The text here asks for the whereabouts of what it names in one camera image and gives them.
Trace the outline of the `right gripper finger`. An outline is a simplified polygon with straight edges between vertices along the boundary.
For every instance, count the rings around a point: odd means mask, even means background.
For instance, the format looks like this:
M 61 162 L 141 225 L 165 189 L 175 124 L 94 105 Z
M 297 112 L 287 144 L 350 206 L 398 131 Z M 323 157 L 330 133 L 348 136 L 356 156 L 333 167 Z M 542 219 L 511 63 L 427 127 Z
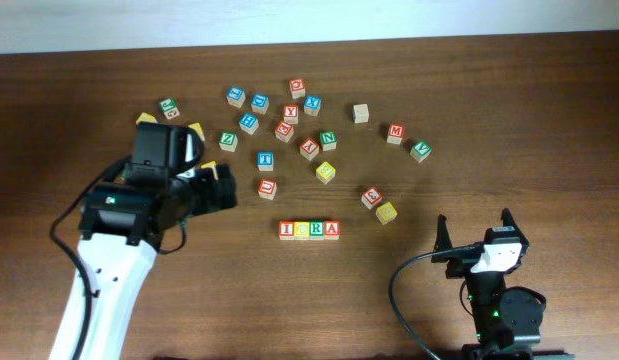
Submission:
M 521 235 L 522 232 L 516 224 L 512 213 L 508 208 L 504 208 L 501 212 L 502 226 L 498 228 L 499 233 L 512 233 Z
M 449 254 L 453 250 L 453 244 L 446 222 L 447 217 L 443 214 L 439 214 L 437 217 L 436 239 L 434 244 L 434 252 L 438 256 Z

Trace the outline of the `red I block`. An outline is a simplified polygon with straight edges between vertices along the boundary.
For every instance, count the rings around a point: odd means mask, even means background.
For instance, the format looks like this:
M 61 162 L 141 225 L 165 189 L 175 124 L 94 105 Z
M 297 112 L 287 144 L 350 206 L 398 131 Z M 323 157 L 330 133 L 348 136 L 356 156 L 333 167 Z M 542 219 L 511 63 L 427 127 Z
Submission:
M 278 226 L 278 236 L 280 240 L 294 240 L 295 223 L 293 221 L 280 221 Z

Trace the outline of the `green R block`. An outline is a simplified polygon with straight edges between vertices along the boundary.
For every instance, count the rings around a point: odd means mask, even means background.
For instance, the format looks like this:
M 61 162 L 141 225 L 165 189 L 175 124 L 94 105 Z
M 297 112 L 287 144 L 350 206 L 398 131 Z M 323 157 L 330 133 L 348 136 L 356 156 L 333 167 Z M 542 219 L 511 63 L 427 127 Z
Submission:
M 325 223 L 323 221 L 311 221 L 309 238 L 311 240 L 323 240 L 325 236 Z

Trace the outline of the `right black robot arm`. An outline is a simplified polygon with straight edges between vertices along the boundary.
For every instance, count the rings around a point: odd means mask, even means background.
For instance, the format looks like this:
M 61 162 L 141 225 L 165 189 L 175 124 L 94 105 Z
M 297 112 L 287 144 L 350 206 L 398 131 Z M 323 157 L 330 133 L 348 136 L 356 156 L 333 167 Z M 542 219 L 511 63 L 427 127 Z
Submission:
M 531 359 L 532 347 L 541 340 L 546 298 L 505 284 L 505 277 L 522 265 L 529 242 L 507 208 L 501 220 L 486 230 L 483 241 L 455 247 L 446 217 L 437 219 L 433 261 L 444 263 L 445 276 L 463 280 L 468 290 L 478 342 L 462 347 L 465 359 Z

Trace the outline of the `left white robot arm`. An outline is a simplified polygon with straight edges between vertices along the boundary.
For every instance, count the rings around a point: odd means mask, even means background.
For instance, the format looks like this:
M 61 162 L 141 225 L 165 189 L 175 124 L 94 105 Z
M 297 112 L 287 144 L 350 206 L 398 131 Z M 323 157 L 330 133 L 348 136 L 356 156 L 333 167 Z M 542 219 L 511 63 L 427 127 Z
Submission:
M 77 247 L 50 235 L 76 268 L 51 358 L 119 358 L 143 283 L 156 258 L 168 252 L 165 232 L 177 227 L 186 240 L 189 219 L 236 204 L 236 181 L 226 164 L 189 170 L 164 189 L 107 177 L 90 184 L 72 204 L 82 209 Z

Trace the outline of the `yellow C block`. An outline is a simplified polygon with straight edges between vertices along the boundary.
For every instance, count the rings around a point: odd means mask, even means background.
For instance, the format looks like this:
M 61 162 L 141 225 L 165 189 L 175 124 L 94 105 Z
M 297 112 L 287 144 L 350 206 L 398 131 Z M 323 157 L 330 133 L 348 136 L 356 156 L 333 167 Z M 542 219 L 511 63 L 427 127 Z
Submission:
M 303 221 L 296 221 L 294 223 L 294 239 L 295 240 L 309 240 L 310 239 L 310 223 Z

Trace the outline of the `red A block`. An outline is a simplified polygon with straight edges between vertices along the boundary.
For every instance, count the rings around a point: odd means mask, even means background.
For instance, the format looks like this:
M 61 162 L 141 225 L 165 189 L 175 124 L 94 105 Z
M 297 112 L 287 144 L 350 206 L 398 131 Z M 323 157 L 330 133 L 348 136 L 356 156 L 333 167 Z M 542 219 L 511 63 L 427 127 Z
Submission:
M 336 220 L 324 222 L 324 239 L 325 240 L 339 240 L 341 235 L 340 222 Z

